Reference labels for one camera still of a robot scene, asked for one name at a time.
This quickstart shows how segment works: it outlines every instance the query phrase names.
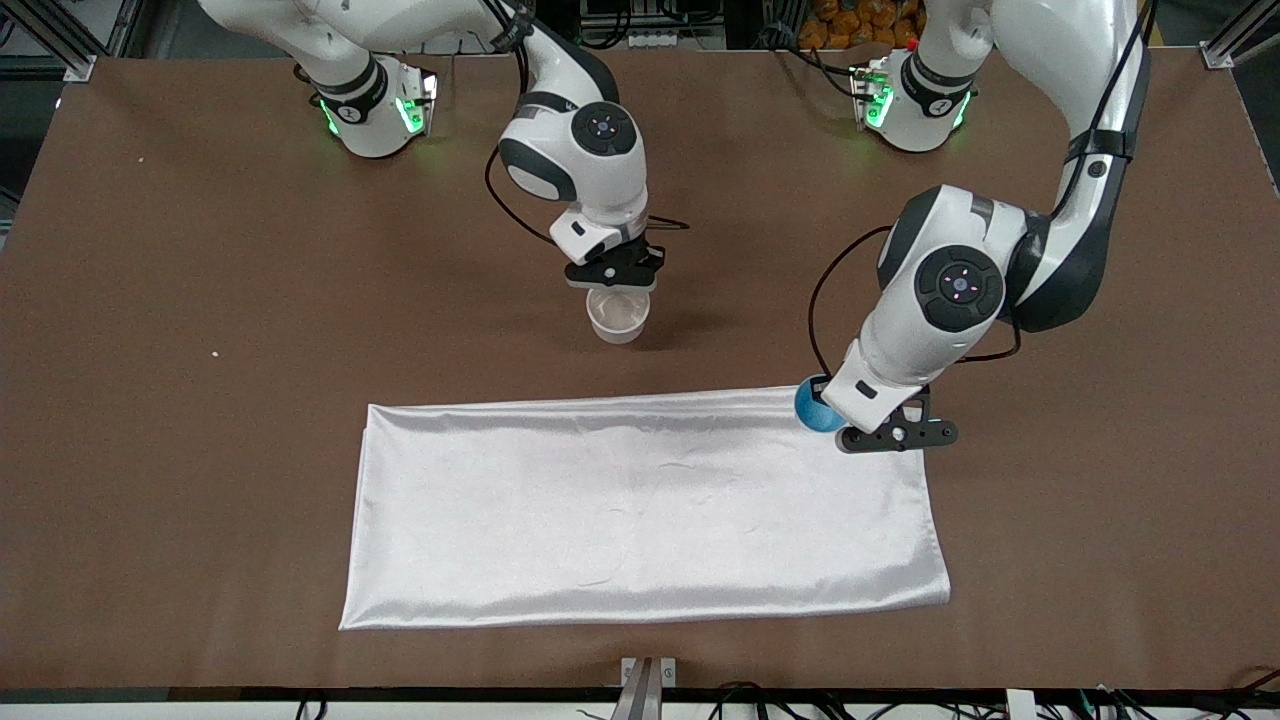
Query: cable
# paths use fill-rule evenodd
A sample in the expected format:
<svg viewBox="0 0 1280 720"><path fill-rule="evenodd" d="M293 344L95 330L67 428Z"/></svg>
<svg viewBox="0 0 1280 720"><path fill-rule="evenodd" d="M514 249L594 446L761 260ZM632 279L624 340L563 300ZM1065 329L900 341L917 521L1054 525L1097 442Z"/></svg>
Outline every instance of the cable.
<svg viewBox="0 0 1280 720"><path fill-rule="evenodd" d="M298 711L293 715L293 720L302 720L302 714L307 711L307 698L311 696L311 691L302 693L302 700L298 701ZM324 697L320 698L320 710L316 712L315 717L311 720L324 720L324 716L329 714L329 701Z"/></svg>
<svg viewBox="0 0 1280 720"><path fill-rule="evenodd" d="M692 23L709 23L719 15L719 10L705 10L699 14L685 13L685 17L680 17L667 9L667 0L658 0L658 12L662 13L668 20L676 20L677 23L684 23L686 26Z"/></svg>
<svg viewBox="0 0 1280 720"><path fill-rule="evenodd" d="M591 44L579 40L579 45L581 45L582 47L589 47L591 50L608 50L609 47L613 47L617 44L626 40L627 33L631 32L631 0L620 0L620 1L625 3L625 5L622 6L622 9L618 10L618 18L614 20L613 29L609 32L609 36L604 38L604 42ZM623 18L626 18L625 27L622 24Z"/></svg>
<svg viewBox="0 0 1280 720"><path fill-rule="evenodd" d="M941 703L940 702L940 703L937 703L937 706L941 707L941 708L943 708L943 710L950 710L951 712L955 714L955 716L957 719L959 717L965 717L968 720L983 720L984 717L991 717L995 714L1004 712L1004 710L1001 710L1000 707L995 707L995 706L984 707L984 710L987 711L986 715L979 715L978 714L978 706L977 705L970 706L974 710L973 712L968 712L965 710L961 710L959 705L946 705L946 703Z"/></svg>
<svg viewBox="0 0 1280 720"><path fill-rule="evenodd" d="M556 245L554 240L552 240L550 237L548 237L548 236L538 232L532 225L530 225L520 215L517 215L515 210L512 210L511 208L508 208L507 204L502 201L502 197L498 197L498 191L493 187L493 179L490 177L493 174L493 161L497 158L498 158L498 146L494 145L493 146L493 152L489 154L489 161L485 163L485 165L484 165L484 186L489 188L489 196L493 197L493 201L497 202L498 206L502 208L503 211L507 213L507 217L509 217L512 220L516 220L516 223L520 227L522 227L526 231L529 231L529 234L536 237L538 240L540 240L540 241L543 241L545 243Z"/></svg>
<svg viewBox="0 0 1280 720"><path fill-rule="evenodd" d="M1023 329L1018 325L1018 315L1010 311L1009 324L1014 328L1014 346L1009 350L1002 350L1000 352L992 352L989 355L966 355L956 360L956 365L961 363L986 363L988 360L1004 360L1005 357L1012 357L1018 355L1018 351L1023 348Z"/></svg>
<svg viewBox="0 0 1280 720"><path fill-rule="evenodd" d="M840 265L840 263L845 258L849 256L850 252L852 252L854 250L858 250L859 245L867 242L868 240L876 237L877 234L879 234L882 232L888 232L891 229L893 229L893 225L881 225L881 227L878 227L878 228L868 232L867 234L859 237L858 240L850 242L849 247L845 247L844 250L841 250L840 255L836 255L836 259L832 260L829 265L827 265L827 269L823 270L822 277L818 278L818 284L813 286L813 295L809 296L809 346L813 347L813 356L818 360L818 366L822 368L822 374L826 375L826 377L828 377L828 378L831 377L831 368L827 366L827 359L822 356L822 348L818 347L818 334L814 331L814 324L813 324L813 311L818 306L818 293L822 292L822 286L827 282L827 278L831 277L831 273L835 272L835 269ZM878 717L881 715L888 712L890 710L892 710L895 707L897 707L897 706L896 705L890 705L887 707L883 707L877 714L873 714L870 717L868 717L867 720L878 720Z"/></svg>
<svg viewBox="0 0 1280 720"><path fill-rule="evenodd" d="M874 99L874 96L870 95L869 92L854 92L852 90L845 90L845 87L840 85L840 82L837 82L836 78L832 77L833 73L827 69L827 64L817 59L818 51L812 50L812 53L814 56L814 61L810 64L822 70L822 77L827 78L827 82L829 82L831 87L835 87L837 92L840 92L845 97L852 97L854 100L865 100L868 102Z"/></svg>
<svg viewBox="0 0 1280 720"><path fill-rule="evenodd" d="M805 64L813 65L813 67L818 68L819 70L822 70L824 73L831 73L831 74L837 74L837 76L845 76L845 77L852 77L858 72L858 70L855 70L852 68L840 68L840 67L836 67L836 65L828 65L827 63L823 63L822 60L818 59L818 50L812 50L813 56L805 55L804 53L801 53L800 50L797 50L795 47L773 47L772 50L773 51L786 50L787 53L791 53L796 58L800 58L801 60L804 60Z"/></svg>
<svg viewBox="0 0 1280 720"><path fill-rule="evenodd" d="M1257 680L1253 680L1248 685L1244 685L1240 689L1244 691L1244 692L1251 692L1251 693L1252 692L1257 692L1258 689L1262 688L1262 685L1270 683L1271 680L1275 680L1276 678L1280 678L1280 670L1272 670L1272 671L1267 673L1266 675L1258 678Z"/></svg>
<svg viewBox="0 0 1280 720"><path fill-rule="evenodd" d="M723 720L724 705L728 703L730 698L732 698L733 694L746 689L755 691L759 694L760 700L755 701L755 715L762 720L768 720L769 712L768 708L765 707L767 705L777 707L778 710L785 712L788 717L791 717L791 720L810 720L809 717L805 717L804 715L800 715L799 712L792 710L790 705L769 696L768 691L765 691L764 688L762 688L755 683L750 682L731 683L730 685L726 687L726 689L727 692L724 693L724 697L722 697L716 703L716 707L712 708L710 714L707 716L707 720ZM833 717L832 710L829 707L823 706L822 703L815 703L814 707L819 710L823 715L826 715L829 720L845 720L842 716ZM840 708L840 711L844 712L844 715L849 716L847 720L856 720L854 719L852 715L845 712L842 707Z"/></svg>
<svg viewBox="0 0 1280 720"><path fill-rule="evenodd" d="M1107 87L1102 91L1102 100L1098 101L1097 109L1093 111L1093 119L1089 122L1089 128L1087 133L1092 133L1098 129L1098 124L1102 123L1102 114L1106 113L1107 102L1111 101L1111 92L1115 90L1117 82L1120 82L1120 76L1124 74L1124 68L1129 63L1129 55L1133 53L1134 45L1138 42L1139 33L1143 36L1143 44L1151 40L1151 33L1156 27L1156 5L1160 0L1147 0L1143 5L1140 13L1133 22L1133 31L1129 33L1129 40L1125 42L1124 51L1120 54L1120 61L1116 63L1116 69L1111 70L1111 77L1107 79ZM1071 192L1075 190L1075 184L1080 181L1080 173L1084 170L1084 155L1075 159L1075 165L1071 168L1071 178L1066 181L1066 190L1062 191L1062 197L1059 199L1057 205L1053 206L1053 211L1050 213L1050 219L1056 219L1057 215L1066 206L1066 201L1071 197Z"/></svg>
<svg viewBox="0 0 1280 720"><path fill-rule="evenodd" d="M481 0L484 6L489 9L489 14L498 20L503 32L511 29L512 15L507 14L507 4L504 0ZM520 94L524 95L529 92L529 54L525 50L525 44L520 42L512 50L512 55L516 56L516 70L520 73Z"/></svg>
<svg viewBox="0 0 1280 720"><path fill-rule="evenodd" d="M687 231L689 223L681 220L672 220L671 218L663 218L660 215L649 215L648 229L652 231Z"/></svg>
<svg viewBox="0 0 1280 720"><path fill-rule="evenodd" d="M858 720L851 712L845 710L845 703L840 701L833 693L823 693L827 696L827 702L824 705L814 705L818 710L822 710L823 715L831 717L831 720Z"/></svg>
<svg viewBox="0 0 1280 720"><path fill-rule="evenodd" d="M1147 708L1138 705L1132 697L1129 697L1129 693L1124 691L1115 691L1114 693L1111 693L1111 697L1117 702L1128 705L1129 707L1137 710L1138 715L1142 715L1146 720L1158 720L1155 715L1147 712Z"/></svg>

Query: orange object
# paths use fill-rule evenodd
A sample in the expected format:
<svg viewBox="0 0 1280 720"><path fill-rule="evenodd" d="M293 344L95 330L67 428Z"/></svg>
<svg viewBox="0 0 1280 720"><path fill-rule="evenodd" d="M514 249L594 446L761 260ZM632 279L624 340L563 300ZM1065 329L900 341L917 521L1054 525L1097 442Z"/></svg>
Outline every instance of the orange object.
<svg viewBox="0 0 1280 720"><path fill-rule="evenodd" d="M813 13L818 19L827 22L840 12L840 0L813 0Z"/></svg>
<svg viewBox="0 0 1280 720"><path fill-rule="evenodd" d="M852 47L870 41L872 41L872 26L863 23L856 31L854 31L854 37L851 40L850 46Z"/></svg>
<svg viewBox="0 0 1280 720"><path fill-rule="evenodd" d="M893 22L897 20L897 3L893 0L864 0L858 4L858 19L876 27L893 27Z"/></svg>
<svg viewBox="0 0 1280 720"><path fill-rule="evenodd" d="M801 50L820 50L827 45L827 23L808 20L796 38Z"/></svg>
<svg viewBox="0 0 1280 720"><path fill-rule="evenodd" d="M908 47L911 41L919 42L915 36L915 26L911 20L897 20L893 23L893 46L895 47Z"/></svg>
<svg viewBox="0 0 1280 720"><path fill-rule="evenodd" d="M858 19L856 12L841 10L840 13L836 13L836 17L831 20L827 29L836 35L854 35L854 31L856 31L860 24L863 23Z"/></svg>

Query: circular joint cover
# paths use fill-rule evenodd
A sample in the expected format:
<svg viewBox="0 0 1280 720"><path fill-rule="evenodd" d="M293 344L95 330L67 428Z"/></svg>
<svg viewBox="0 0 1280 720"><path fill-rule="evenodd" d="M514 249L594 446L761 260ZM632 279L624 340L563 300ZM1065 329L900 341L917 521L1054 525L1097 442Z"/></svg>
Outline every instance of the circular joint cover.
<svg viewBox="0 0 1280 720"><path fill-rule="evenodd" d="M572 127L573 141L591 155L626 155L639 138L631 115L616 102L581 106Z"/></svg>
<svg viewBox="0 0 1280 720"><path fill-rule="evenodd" d="M1005 281L986 252L966 245L940 247L915 272L915 300L931 325L963 332L1000 309Z"/></svg>

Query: folded white fabric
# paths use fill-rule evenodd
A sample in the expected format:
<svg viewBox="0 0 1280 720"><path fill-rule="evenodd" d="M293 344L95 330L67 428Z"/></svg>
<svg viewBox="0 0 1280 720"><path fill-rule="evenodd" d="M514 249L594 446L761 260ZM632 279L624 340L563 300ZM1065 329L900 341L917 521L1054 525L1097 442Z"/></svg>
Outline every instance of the folded white fabric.
<svg viewBox="0 0 1280 720"><path fill-rule="evenodd" d="M371 405L339 628L946 602L922 452L845 455L792 392Z"/></svg>

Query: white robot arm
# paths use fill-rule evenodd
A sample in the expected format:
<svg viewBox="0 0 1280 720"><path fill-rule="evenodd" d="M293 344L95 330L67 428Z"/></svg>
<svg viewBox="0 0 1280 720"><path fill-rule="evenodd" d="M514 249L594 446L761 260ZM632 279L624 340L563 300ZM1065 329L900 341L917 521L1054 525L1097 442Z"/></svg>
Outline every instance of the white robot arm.
<svg viewBox="0 0 1280 720"><path fill-rule="evenodd" d="M817 398L854 427L841 433L847 451L910 447L892 438L902 433L877 430L997 316L1038 332L1084 313L1102 281L1146 97L1148 56L1133 0L995 0L989 17L972 0L933 0L929 9L918 53L895 51L884 74L870 78L878 87L864 104L868 126L906 150L940 145L995 38L1065 115L1071 141L1050 215L950 186L906 204L877 264L879 302L838 372L815 384ZM943 442L955 439L948 434Z"/></svg>
<svg viewBox="0 0 1280 720"><path fill-rule="evenodd" d="M356 155L383 158L425 129L435 78L389 55L449 32L522 45L535 82L498 150L512 181L570 202L550 237L570 284L653 290L662 249L644 240L644 140L608 67L566 42L517 0L201 0L215 22L288 53L320 95L330 131Z"/></svg>

